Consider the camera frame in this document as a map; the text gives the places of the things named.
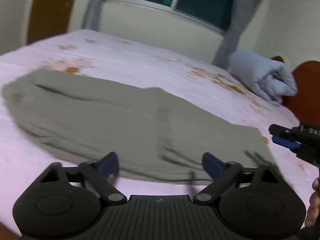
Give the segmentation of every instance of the window sill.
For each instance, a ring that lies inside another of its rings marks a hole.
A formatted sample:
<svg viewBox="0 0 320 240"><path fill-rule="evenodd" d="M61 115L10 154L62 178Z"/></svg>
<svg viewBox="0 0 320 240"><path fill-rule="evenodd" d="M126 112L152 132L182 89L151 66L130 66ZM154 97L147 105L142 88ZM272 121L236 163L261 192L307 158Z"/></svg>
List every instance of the window sill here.
<svg viewBox="0 0 320 240"><path fill-rule="evenodd" d="M106 2L124 3L124 4L130 4L130 6L134 6L134 7L144 7L144 8L148 8L148 9L151 9L151 10L164 11L164 12L170 13L170 14L172 14L174 16L177 16L179 18L182 18L183 20L187 20L187 21L192 22L194 24L200 25L201 27L209 29L209 30L215 32L216 34L218 34L220 36L224 36L224 34L225 34L225 31L215 27L212 24L204 22L204 21L202 21L200 19L197 19L195 17L186 15L184 13L175 11L171 7L168 7L168 6L165 6L165 5L162 5L162 4L157 4L157 3L144 1L144 0L107 0Z"/></svg>

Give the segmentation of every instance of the screw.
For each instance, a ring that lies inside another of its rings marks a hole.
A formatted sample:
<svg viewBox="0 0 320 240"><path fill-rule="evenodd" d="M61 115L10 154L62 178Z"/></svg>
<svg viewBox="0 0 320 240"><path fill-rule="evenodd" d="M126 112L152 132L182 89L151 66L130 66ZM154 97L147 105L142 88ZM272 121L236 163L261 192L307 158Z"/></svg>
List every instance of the screw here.
<svg viewBox="0 0 320 240"><path fill-rule="evenodd" d="M209 194L206 193L202 193L202 194L198 194L196 196L196 199L202 202L208 201L211 199L211 196Z"/></svg>
<svg viewBox="0 0 320 240"><path fill-rule="evenodd" d="M114 193L108 196L108 199L111 201L120 201L124 199L122 194Z"/></svg>

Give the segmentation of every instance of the human hand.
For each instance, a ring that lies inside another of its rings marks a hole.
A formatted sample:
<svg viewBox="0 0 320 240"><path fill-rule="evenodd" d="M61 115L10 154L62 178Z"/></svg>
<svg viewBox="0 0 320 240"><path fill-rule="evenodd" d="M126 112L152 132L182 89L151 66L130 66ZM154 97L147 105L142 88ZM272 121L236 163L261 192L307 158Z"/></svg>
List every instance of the human hand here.
<svg viewBox="0 0 320 240"><path fill-rule="evenodd" d="M306 227L313 226L316 223L316 220L319 215L319 208L320 208L319 178L313 181L312 188L314 189L315 192L311 195L309 199L310 206L308 208L306 221L304 223Z"/></svg>

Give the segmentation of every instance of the wall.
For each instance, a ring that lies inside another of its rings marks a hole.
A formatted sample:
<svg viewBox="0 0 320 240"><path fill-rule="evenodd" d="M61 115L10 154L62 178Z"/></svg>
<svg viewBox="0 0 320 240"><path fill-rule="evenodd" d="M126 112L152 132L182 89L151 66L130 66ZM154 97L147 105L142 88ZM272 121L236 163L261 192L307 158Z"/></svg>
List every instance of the wall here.
<svg viewBox="0 0 320 240"><path fill-rule="evenodd" d="M79 29L88 0L76 0L69 30ZM241 37L239 48L253 49L258 40L269 0L263 0L254 19ZM104 4L100 31L120 38L169 49L211 63L223 39L211 29L177 15L108 1Z"/></svg>
<svg viewBox="0 0 320 240"><path fill-rule="evenodd" d="M26 44L33 0L0 0L0 55Z"/></svg>
<svg viewBox="0 0 320 240"><path fill-rule="evenodd" d="M254 50L262 56L288 58L294 70L320 60L320 0L271 0Z"/></svg>

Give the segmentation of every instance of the pink bedsheet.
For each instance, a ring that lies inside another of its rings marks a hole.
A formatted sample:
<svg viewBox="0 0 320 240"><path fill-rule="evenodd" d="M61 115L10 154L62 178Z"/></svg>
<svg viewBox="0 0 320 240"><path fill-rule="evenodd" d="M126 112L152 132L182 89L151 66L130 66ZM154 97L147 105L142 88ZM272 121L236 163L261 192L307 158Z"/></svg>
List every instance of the pink bedsheet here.
<svg viewBox="0 0 320 240"><path fill-rule="evenodd" d="M253 95L229 74L210 64L165 49L153 48L110 35L80 30L23 47L0 57L0 86L36 68L47 67L112 80L141 88L160 87L173 95L240 125L257 127L284 178L308 207L316 167L275 145L269 125L299 124L285 107L275 107ZM0 100L0 221L19 233L12 206L30 183L51 163L60 161L29 142L15 127ZM120 178L117 188L129 197L188 194L185 185Z"/></svg>

